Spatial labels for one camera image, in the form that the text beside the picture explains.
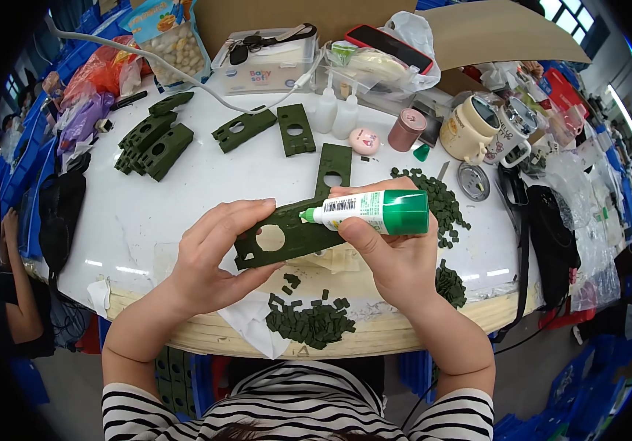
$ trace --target pink canister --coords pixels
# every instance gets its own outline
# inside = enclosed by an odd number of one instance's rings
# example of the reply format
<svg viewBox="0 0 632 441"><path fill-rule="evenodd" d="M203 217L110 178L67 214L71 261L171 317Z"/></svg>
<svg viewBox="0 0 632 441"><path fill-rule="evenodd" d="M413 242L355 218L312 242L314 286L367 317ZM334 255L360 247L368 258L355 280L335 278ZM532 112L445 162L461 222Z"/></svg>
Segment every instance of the pink canister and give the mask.
<svg viewBox="0 0 632 441"><path fill-rule="evenodd" d="M419 111L405 109L389 131L387 142L398 152L408 152L425 129L426 118Z"/></svg>

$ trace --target hand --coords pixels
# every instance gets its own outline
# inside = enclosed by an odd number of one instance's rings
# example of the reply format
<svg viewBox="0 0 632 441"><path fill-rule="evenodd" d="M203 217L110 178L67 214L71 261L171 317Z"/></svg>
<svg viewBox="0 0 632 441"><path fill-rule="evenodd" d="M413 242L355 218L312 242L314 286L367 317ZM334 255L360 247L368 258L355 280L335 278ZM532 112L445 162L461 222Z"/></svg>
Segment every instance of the hand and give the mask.
<svg viewBox="0 0 632 441"><path fill-rule="evenodd" d="M329 198L379 190L416 190L408 177L388 179L364 187L333 187ZM429 213L429 232L411 236L377 233L357 217L345 219L338 233L363 256L373 270L382 298L407 315L436 295L438 222Z"/></svg>
<svg viewBox="0 0 632 441"><path fill-rule="evenodd" d="M19 219L17 212L13 208L10 208L3 217L3 237L8 247L17 248L18 224Z"/></svg>
<svg viewBox="0 0 632 441"><path fill-rule="evenodd" d="M236 200L211 208L179 242L179 259L167 281L181 308L191 315L232 305L284 266L277 262L234 276L218 268L237 236L274 212L274 199Z"/></svg>

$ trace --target red phone case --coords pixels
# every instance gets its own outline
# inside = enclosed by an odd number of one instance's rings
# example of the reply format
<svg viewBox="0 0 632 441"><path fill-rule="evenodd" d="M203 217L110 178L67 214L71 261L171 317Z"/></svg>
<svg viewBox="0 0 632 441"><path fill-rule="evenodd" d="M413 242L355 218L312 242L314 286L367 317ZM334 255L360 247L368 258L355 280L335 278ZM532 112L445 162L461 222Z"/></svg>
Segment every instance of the red phone case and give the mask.
<svg viewBox="0 0 632 441"><path fill-rule="evenodd" d="M349 35L352 31L354 31L354 30L356 30L356 29L358 29L358 28L360 28L360 27L362 27L362 26L367 26L368 28L372 28L374 31L378 31L378 32L380 32L381 34L386 35L387 37L389 37L389 38L391 38L391 39L397 40L396 38L392 37L390 34L387 34L386 32L382 32L382 31L380 31L380 30L379 30L379 29L377 29L377 28L373 28L373 26L370 26L370 25L357 25L355 28L353 28L353 29L351 29L351 30L349 30L349 31L347 31L347 32L346 32L346 41L347 41L347 42L350 42L350 43L355 44L357 47L372 47L372 46L370 46L369 44L367 44L367 43L365 43L365 42L362 42L362 41L360 41L360 40L356 40L355 38L352 38L352 37ZM405 42L403 42L403 41L401 41L401 40L397 40L397 41L398 41L398 42L400 42L401 44L403 44L403 45L407 46L407 47L408 47L408 48L410 48L411 50L413 50L413 51L417 52L418 54L421 54L422 56L424 56L425 58L428 58L428 59L430 60L429 65L428 65L428 66L426 66L426 67L424 68L424 70L423 70L423 71L419 71L419 74L426 75L426 73L427 73L427 72L431 69L431 67L433 67L433 66L434 66L434 61L433 61L433 60L432 60L432 59L431 59L428 55L426 55L426 54L424 54L424 53L422 53L422 52L420 52L420 51L416 50L415 48L413 48L413 47L409 46L407 43L405 43Z"/></svg>

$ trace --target green glue bottle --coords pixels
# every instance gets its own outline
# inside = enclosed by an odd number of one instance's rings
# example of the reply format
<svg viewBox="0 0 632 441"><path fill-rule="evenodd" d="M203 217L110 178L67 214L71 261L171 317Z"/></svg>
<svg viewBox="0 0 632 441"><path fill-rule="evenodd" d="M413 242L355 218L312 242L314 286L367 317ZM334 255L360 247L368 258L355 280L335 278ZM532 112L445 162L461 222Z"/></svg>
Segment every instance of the green glue bottle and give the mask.
<svg viewBox="0 0 632 441"><path fill-rule="evenodd" d="M299 213L301 221L329 230L348 217L360 217L380 234L425 234L429 231L429 199L424 190L381 190L326 199L320 207Z"/></svg>

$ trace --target striped shirt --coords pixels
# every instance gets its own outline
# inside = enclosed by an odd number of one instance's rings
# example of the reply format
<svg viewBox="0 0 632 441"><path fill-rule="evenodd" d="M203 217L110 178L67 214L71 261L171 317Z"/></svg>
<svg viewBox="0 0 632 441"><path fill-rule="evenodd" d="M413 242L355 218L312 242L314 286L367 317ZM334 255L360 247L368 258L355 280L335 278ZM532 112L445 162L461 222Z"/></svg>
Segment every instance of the striped shirt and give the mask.
<svg viewBox="0 0 632 441"><path fill-rule="evenodd" d="M152 394L123 383L103 389L105 439L210 440L229 423L269 428L255 440L333 439L336 430L388 440L492 439L492 400L476 389L439 398L405 436L384 419L382 400L348 371L318 361L285 361L250 375L199 420L179 420Z"/></svg>

